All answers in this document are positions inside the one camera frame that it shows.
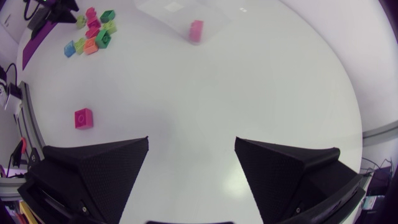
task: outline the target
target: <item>purple tray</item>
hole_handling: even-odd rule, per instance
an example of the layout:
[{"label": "purple tray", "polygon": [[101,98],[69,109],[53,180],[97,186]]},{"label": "purple tray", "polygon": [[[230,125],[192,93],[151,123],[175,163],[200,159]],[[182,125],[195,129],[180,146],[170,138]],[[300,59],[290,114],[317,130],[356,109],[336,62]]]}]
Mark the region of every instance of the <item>purple tray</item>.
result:
[{"label": "purple tray", "polygon": [[43,26],[42,30],[40,30],[40,32],[37,34],[37,36],[26,44],[22,53],[22,70],[25,69],[27,63],[29,62],[30,58],[32,58],[36,49],[39,47],[45,37],[50,33],[50,31],[55,27],[55,25],[57,25],[56,22],[54,22],[53,24],[51,22],[47,22]]}]

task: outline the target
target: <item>orange block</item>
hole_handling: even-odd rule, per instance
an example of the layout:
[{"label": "orange block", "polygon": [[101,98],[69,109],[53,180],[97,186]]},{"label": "orange block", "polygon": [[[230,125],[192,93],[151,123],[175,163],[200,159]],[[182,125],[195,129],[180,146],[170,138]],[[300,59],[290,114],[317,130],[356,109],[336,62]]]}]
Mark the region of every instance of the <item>orange block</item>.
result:
[{"label": "orange block", "polygon": [[95,38],[96,37],[90,38],[90,39],[86,40],[86,42],[85,42],[83,51],[88,55],[92,54],[98,50],[98,46],[95,44]]}]

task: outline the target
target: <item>pink block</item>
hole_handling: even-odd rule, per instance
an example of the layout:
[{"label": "pink block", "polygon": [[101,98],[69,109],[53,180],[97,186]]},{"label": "pink block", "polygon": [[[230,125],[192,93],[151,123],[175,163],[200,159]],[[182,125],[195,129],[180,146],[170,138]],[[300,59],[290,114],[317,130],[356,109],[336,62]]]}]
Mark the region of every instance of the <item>pink block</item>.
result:
[{"label": "pink block", "polygon": [[87,39],[90,39],[92,37],[97,36],[99,32],[100,30],[97,27],[92,27],[86,32],[86,37]]},{"label": "pink block", "polygon": [[202,30],[203,21],[193,21],[191,23],[191,29],[189,30],[189,39],[193,42],[199,43]]},{"label": "pink block", "polygon": [[95,11],[94,7],[90,7],[86,11],[86,17],[87,19],[91,19],[97,15],[97,12]]},{"label": "pink block", "polygon": [[101,23],[98,20],[98,18],[95,16],[87,21],[87,26],[88,26],[88,28],[92,28],[92,27],[101,28]]},{"label": "pink block", "polygon": [[75,128],[84,130],[93,127],[93,112],[84,108],[75,112]]}]

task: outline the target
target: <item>table surface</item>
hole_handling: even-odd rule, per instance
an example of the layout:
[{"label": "table surface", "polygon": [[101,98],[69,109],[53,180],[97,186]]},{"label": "table surface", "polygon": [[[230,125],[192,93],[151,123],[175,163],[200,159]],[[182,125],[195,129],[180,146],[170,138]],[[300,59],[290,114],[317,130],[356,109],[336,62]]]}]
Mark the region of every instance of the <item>table surface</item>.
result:
[{"label": "table surface", "polygon": [[[84,146],[149,136],[149,152],[121,223],[262,223],[235,137],[341,149],[359,171],[361,118],[351,82],[326,42],[279,1],[247,0],[201,45],[134,7],[131,0],[78,1],[116,11],[107,49],[66,58],[86,29],[58,24],[21,69],[44,141]],[[94,128],[75,129],[90,108]]]}]

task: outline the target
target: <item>lego brick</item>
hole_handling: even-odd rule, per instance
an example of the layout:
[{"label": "lego brick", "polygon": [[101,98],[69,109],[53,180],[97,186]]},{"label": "lego brick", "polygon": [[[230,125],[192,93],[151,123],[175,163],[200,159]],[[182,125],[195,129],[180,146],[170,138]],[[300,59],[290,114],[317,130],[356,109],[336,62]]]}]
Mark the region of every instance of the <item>lego brick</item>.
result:
[{"label": "lego brick", "polygon": [[95,16],[95,17],[92,17],[91,19],[89,19],[87,21],[87,26],[88,26],[89,29],[92,28],[92,27],[101,28],[101,23],[98,20],[98,18]]},{"label": "lego brick", "polygon": [[74,42],[71,41],[69,42],[64,48],[63,48],[63,53],[67,56],[70,57],[76,52]]},{"label": "lego brick", "polygon": [[75,50],[77,54],[83,53],[83,48],[85,46],[85,39],[84,38],[80,38],[77,42],[75,42]]},{"label": "lego brick", "polygon": [[203,21],[193,21],[189,30],[189,39],[192,42],[199,43],[201,40],[201,33],[203,30]]},{"label": "lego brick", "polygon": [[95,37],[86,40],[83,50],[88,55],[98,50],[98,46],[95,44]]},{"label": "lego brick", "polygon": [[24,214],[29,224],[37,224],[36,218],[30,211],[30,207],[26,202],[19,202],[19,211]]},{"label": "lego brick", "polygon": [[107,30],[109,34],[113,34],[114,32],[118,31],[113,21],[104,23],[102,28]]},{"label": "lego brick", "polygon": [[107,10],[102,13],[102,16],[99,18],[102,23],[109,22],[113,20],[115,17],[114,10]]},{"label": "lego brick", "polygon": [[106,30],[101,30],[95,38],[95,43],[101,49],[106,48],[111,41],[111,36]]},{"label": "lego brick", "polygon": [[86,25],[87,20],[84,16],[78,16],[76,20],[77,20],[76,22],[77,29],[81,29]]},{"label": "lego brick", "polygon": [[99,32],[100,32],[100,30],[97,27],[92,27],[86,32],[86,37],[87,37],[87,39],[96,37]]},{"label": "lego brick", "polygon": [[86,11],[86,17],[87,19],[91,19],[97,15],[97,12],[95,11],[94,7],[89,7]]},{"label": "lego brick", "polygon": [[75,128],[84,130],[93,127],[93,112],[84,108],[75,112]]}]

